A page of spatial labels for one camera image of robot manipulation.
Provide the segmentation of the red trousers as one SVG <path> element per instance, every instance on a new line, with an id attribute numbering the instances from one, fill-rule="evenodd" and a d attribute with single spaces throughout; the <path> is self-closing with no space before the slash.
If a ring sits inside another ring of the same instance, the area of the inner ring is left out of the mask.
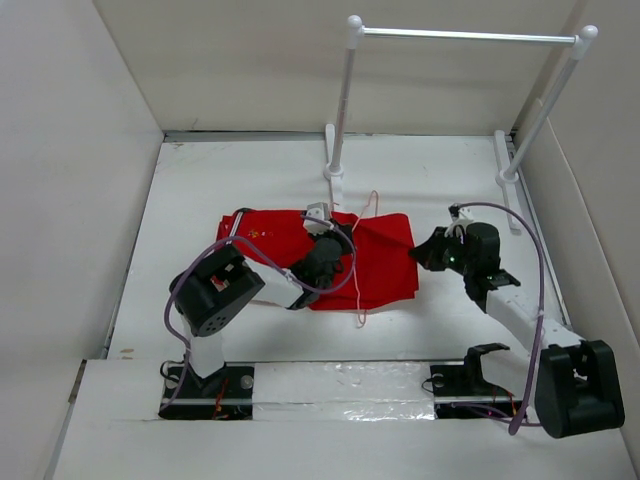
<path id="1" fill-rule="evenodd" d="M 392 213 L 359 219 L 354 213 L 336 212 L 332 218 L 356 227 L 356 256 L 341 259 L 344 270 L 336 275 L 335 282 L 346 277 L 352 264 L 356 265 L 356 277 L 340 290 L 321 296 L 311 305 L 313 310 L 372 310 L 415 297 L 418 270 L 409 256 L 414 240 L 407 215 Z M 243 213 L 236 234 L 249 239 L 281 268 L 291 268 L 313 246 L 303 228 L 301 213 L 295 210 Z"/>

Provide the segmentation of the pink wire hanger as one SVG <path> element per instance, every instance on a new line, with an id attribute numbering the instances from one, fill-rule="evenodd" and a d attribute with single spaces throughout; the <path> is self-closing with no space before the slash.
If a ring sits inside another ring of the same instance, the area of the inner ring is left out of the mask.
<path id="1" fill-rule="evenodd" d="M 358 214 L 334 212 L 333 216 L 353 228 L 356 259 L 352 279 L 329 296 L 328 307 L 354 311 L 356 325 L 362 328 L 368 313 L 414 299 L 419 279 L 409 258 L 415 243 L 407 214 L 381 214 L 379 194 L 373 190 Z"/>

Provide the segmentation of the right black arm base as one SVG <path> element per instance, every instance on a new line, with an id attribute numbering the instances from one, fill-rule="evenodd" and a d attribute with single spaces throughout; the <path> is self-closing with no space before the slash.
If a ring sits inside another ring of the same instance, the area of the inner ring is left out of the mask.
<path id="1" fill-rule="evenodd" d="M 522 404 L 527 362 L 501 343 L 473 346 L 460 362 L 429 366 L 421 388 L 433 395 L 435 418 L 508 422 Z"/>

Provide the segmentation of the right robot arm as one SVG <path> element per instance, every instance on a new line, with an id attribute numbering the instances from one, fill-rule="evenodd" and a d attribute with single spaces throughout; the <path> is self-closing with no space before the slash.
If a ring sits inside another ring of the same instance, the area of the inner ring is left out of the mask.
<path id="1" fill-rule="evenodd" d="M 473 348 L 479 358 L 462 369 L 465 387 L 476 394 L 495 385 L 520 393 L 553 438 L 621 427 L 625 410 L 612 348 L 580 337 L 527 300 L 502 268 L 500 247 L 496 227 L 471 222 L 438 227 L 409 252 L 426 270 L 459 274 L 467 296 L 528 351 L 527 359 L 510 360 L 506 346 Z"/>

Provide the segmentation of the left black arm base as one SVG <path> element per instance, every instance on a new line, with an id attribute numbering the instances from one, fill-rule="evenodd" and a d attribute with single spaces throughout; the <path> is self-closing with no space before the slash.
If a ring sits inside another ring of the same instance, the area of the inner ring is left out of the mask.
<path id="1" fill-rule="evenodd" d="M 166 361 L 159 417 L 165 420 L 242 421 L 253 418 L 255 368 L 251 364 L 226 364 L 201 379 L 184 365 Z"/>

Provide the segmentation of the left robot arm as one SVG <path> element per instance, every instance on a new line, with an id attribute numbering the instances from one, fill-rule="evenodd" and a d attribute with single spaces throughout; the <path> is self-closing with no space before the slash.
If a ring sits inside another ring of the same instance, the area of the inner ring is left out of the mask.
<path id="1" fill-rule="evenodd" d="M 344 271 L 342 258 L 355 255 L 353 229 L 321 222 L 309 234 L 312 247 L 289 267 L 280 267 L 239 236 L 211 245 L 170 283 L 167 329 L 185 345 L 185 359 L 172 398 L 211 397 L 231 376 L 222 353 L 221 332 L 250 302 L 297 311 L 334 293 Z"/>

